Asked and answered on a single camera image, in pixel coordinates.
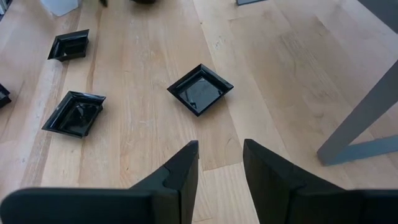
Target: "gray metal frame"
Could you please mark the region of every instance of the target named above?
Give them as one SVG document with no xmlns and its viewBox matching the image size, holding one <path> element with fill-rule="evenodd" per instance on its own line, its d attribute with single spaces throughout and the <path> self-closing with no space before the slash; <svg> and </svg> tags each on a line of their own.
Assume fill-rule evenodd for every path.
<svg viewBox="0 0 398 224">
<path fill-rule="evenodd" d="M 3 0 L 0 0 L 0 15 L 4 15 L 6 13 L 7 7 L 7 4 Z"/>
<path fill-rule="evenodd" d="M 243 4 L 250 4 L 250 3 L 255 3 L 259 1 L 265 1 L 265 0 L 236 0 L 236 4 L 241 6 Z"/>
<path fill-rule="evenodd" d="M 318 158 L 324 165 L 398 151 L 398 136 L 349 146 L 363 131 L 398 101 L 398 61 L 378 81 L 336 131 L 319 148 Z"/>
</svg>

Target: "wood grain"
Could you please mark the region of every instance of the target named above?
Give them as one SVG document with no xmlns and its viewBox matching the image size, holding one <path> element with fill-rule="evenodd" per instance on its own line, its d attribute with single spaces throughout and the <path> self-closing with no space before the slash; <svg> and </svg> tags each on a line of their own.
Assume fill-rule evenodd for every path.
<svg viewBox="0 0 398 224">
<path fill-rule="evenodd" d="M 90 29 L 85 58 L 46 60 L 56 35 Z M 97 1 L 63 17 L 14 0 L 0 22 L 0 198 L 31 186 L 127 188 L 192 139 L 193 222 L 258 223 L 246 138 L 347 189 L 397 188 L 398 153 L 322 167 L 316 151 L 398 59 L 398 35 L 356 0 Z M 166 88 L 203 63 L 234 85 L 197 118 Z M 41 127 L 69 90 L 104 95 L 90 135 Z M 356 142 L 398 133 L 398 106 Z"/>
</svg>

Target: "black object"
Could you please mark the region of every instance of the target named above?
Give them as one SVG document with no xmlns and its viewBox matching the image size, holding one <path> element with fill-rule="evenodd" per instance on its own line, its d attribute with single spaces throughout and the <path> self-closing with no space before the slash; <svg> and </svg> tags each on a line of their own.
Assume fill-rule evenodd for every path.
<svg viewBox="0 0 398 224">
<path fill-rule="evenodd" d="M 10 92 L 0 84 L 0 108 L 11 102 L 9 94 Z"/>
<path fill-rule="evenodd" d="M 200 64 L 167 90 L 199 116 L 232 88 L 234 86 Z"/>
<path fill-rule="evenodd" d="M 43 130 L 82 138 L 102 111 L 105 96 L 69 91 L 43 126 Z"/>
<path fill-rule="evenodd" d="M 99 0 L 99 2 L 102 4 L 102 6 L 107 7 L 108 6 L 108 0 Z"/>
<path fill-rule="evenodd" d="M 24 189 L 1 204 L 3 224 L 191 224 L 198 141 L 189 142 L 130 189 Z"/>
<path fill-rule="evenodd" d="M 383 23 L 398 33 L 398 1 L 397 0 L 359 0 L 367 9 Z"/>
<path fill-rule="evenodd" d="M 87 29 L 56 36 L 48 60 L 57 59 L 63 62 L 74 58 L 86 57 L 88 31 Z"/>
<path fill-rule="evenodd" d="M 398 190 L 344 190 L 251 139 L 243 161 L 260 223 L 398 223 Z"/>
<path fill-rule="evenodd" d="M 152 4 L 156 2 L 156 0 L 131 0 L 131 1 L 135 1 L 136 3 L 140 4 Z"/>
</svg>

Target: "white container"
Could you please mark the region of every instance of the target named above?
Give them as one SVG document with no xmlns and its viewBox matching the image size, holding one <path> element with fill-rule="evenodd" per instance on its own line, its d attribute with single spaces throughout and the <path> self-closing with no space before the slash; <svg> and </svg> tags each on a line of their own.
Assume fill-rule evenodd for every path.
<svg viewBox="0 0 398 224">
<path fill-rule="evenodd" d="M 40 0 L 56 16 L 63 16 L 79 6 L 79 0 Z"/>
</svg>

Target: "black square dish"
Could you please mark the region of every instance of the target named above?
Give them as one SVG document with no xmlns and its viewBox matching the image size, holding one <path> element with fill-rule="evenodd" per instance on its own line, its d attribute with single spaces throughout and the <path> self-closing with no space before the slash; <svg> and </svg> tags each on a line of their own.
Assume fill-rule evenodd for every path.
<svg viewBox="0 0 398 224">
<path fill-rule="evenodd" d="M 48 60 L 57 59 L 63 62 L 73 58 L 86 57 L 88 31 L 82 30 L 56 36 Z"/>
<path fill-rule="evenodd" d="M 102 111 L 105 96 L 69 91 L 43 126 L 43 130 L 82 138 Z"/>
<path fill-rule="evenodd" d="M 10 92 L 0 84 L 0 108 L 11 102 L 10 98 L 8 98 L 9 94 Z"/>
<path fill-rule="evenodd" d="M 200 64 L 167 90 L 192 113 L 200 116 L 232 88 L 234 86 Z"/>
</svg>

